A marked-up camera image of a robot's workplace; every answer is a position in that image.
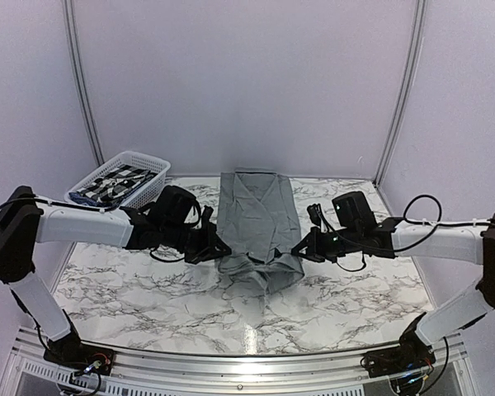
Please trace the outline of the grey long sleeve shirt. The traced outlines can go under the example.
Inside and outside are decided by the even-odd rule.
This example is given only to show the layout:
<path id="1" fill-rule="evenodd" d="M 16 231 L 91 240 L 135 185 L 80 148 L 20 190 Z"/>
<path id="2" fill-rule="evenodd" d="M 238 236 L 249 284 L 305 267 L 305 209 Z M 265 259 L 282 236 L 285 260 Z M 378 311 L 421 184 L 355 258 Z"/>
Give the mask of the grey long sleeve shirt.
<path id="1" fill-rule="evenodd" d="M 215 261 L 218 273 L 274 294 L 304 277 L 291 254 L 301 240 L 290 179 L 276 172 L 238 169 L 220 175 L 217 234 L 231 254 Z"/>

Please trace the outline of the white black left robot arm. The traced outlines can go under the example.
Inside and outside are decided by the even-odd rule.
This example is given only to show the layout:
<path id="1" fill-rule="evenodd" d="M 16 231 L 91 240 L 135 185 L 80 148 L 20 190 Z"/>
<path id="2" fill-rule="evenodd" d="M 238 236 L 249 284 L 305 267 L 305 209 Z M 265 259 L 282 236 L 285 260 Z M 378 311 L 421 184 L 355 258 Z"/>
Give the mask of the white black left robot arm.
<path id="1" fill-rule="evenodd" d="M 218 235 L 212 213 L 178 186 L 165 187 L 156 200 L 139 208 L 72 204 L 19 186 L 0 204 L 0 282 L 56 343 L 57 356 L 79 367 L 87 361 L 87 348 L 73 337 L 71 320 L 38 274 L 37 250 L 76 243 L 129 251 L 171 248 L 184 262 L 199 264 L 232 253 Z"/>

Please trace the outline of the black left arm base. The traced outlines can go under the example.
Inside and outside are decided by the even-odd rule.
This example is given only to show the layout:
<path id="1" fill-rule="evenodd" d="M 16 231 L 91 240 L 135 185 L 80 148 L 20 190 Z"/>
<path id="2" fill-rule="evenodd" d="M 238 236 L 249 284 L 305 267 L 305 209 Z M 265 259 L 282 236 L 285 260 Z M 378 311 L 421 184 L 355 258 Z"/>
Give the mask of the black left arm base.
<path id="1" fill-rule="evenodd" d="M 44 353 L 46 361 L 74 369 L 79 369 L 82 364 L 90 365 L 94 361 L 100 361 L 101 366 L 97 369 L 97 372 L 101 375 L 111 373 L 114 357 L 115 352 L 112 349 L 74 340 L 48 342 Z"/>

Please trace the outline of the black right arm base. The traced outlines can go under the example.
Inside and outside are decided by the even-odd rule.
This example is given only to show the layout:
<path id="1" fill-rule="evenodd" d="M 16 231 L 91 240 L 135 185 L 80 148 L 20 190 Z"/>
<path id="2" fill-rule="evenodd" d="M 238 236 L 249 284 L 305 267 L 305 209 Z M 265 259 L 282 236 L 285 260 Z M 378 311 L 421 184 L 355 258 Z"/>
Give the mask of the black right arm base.
<path id="1" fill-rule="evenodd" d="M 361 359 L 361 367 L 369 377 L 396 375 L 406 371 L 430 368 L 436 362 L 431 347 L 416 334 L 416 328 L 406 329 L 398 340 L 398 346 L 368 351 Z"/>

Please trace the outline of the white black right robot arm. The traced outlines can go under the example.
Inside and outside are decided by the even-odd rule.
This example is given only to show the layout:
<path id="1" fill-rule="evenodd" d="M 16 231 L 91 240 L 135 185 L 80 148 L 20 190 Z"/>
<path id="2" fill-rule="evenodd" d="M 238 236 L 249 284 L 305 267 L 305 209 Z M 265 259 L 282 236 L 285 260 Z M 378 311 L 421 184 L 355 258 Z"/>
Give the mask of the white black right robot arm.
<path id="1" fill-rule="evenodd" d="M 351 253 L 423 264 L 464 264 L 473 277 L 432 311 L 422 314 L 400 336 L 392 362 L 408 370 L 424 356 L 424 347 L 495 312 L 495 214 L 457 222 L 388 217 L 379 222 L 344 219 L 342 227 L 313 226 L 291 250 L 311 262 L 337 262 Z"/>

